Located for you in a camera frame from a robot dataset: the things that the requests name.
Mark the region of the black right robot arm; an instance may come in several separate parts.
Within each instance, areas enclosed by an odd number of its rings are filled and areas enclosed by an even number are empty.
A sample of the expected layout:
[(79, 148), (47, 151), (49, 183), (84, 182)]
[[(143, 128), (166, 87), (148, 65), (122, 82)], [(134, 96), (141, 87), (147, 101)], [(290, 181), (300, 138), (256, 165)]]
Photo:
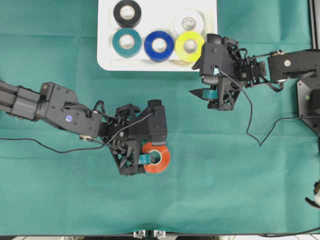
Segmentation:
[(232, 111), (244, 88), (267, 85), (274, 92), (284, 89), (288, 79), (320, 77), (320, 51), (307, 49), (284, 53), (282, 50), (266, 53), (267, 62), (258, 56), (248, 56), (237, 40), (208, 34), (198, 60), (192, 66), (206, 88), (190, 93), (208, 102), (209, 109)]

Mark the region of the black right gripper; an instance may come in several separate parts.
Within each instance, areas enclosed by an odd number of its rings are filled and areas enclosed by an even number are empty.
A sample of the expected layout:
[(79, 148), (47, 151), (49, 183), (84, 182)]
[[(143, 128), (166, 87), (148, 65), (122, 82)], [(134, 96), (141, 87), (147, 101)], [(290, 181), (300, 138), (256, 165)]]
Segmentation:
[[(265, 82), (263, 78), (267, 75), (266, 64), (264, 61), (257, 61), (255, 56), (249, 57), (246, 48), (240, 48), (239, 42), (225, 38), (227, 49), (234, 63), (233, 74), (224, 73), (218, 69), (214, 73), (219, 73), (216, 85), (210, 88), (198, 88), (189, 92), (205, 101), (208, 101), (209, 109), (218, 111), (231, 111), (234, 109), (236, 100), (240, 95), (241, 88), (252, 88)], [(204, 57), (199, 59), (192, 66), (192, 70), (201, 71), (204, 66)]]

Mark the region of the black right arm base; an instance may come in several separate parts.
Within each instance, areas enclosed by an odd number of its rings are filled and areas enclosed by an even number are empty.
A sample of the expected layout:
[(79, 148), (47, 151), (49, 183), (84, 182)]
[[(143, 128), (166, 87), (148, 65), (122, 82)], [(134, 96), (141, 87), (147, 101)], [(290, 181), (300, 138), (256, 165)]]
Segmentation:
[(320, 137), (320, 78), (300, 79), (296, 86), (299, 117)]

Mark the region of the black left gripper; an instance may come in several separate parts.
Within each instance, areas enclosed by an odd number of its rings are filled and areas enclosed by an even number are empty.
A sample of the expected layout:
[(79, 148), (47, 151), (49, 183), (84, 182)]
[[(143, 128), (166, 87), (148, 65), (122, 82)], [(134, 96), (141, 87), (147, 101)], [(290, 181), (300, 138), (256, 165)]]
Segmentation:
[(103, 103), (99, 103), (104, 122), (100, 123), (98, 136), (108, 146), (121, 175), (144, 174), (144, 165), (156, 164), (151, 154), (142, 153), (142, 140), (130, 133), (130, 129), (144, 116), (144, 111), (133, 104), (118, 107), (115, 116), (108, 116)]

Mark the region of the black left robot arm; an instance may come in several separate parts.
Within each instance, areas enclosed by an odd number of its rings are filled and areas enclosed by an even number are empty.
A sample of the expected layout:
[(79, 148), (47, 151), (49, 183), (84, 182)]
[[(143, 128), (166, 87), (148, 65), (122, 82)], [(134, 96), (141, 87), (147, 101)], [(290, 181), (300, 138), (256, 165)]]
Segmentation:
[(42, 84), (40, 92), (21, 85), (0, 83), (0, 109), (11, 117), (32, 122), (43, 121), (52, 127), (79, 136), (80, 140), (95, 142), (97, 149), (109, 148), (121, 175), (143, 174), (155, 158), (142, 151), (143, 138), (130, 135), (139, 124), (145, 125), (153, 111), (127, 104), (109, 116), (104, 102), (93, 108), (81, 104), (73, 90), (53, 82)]

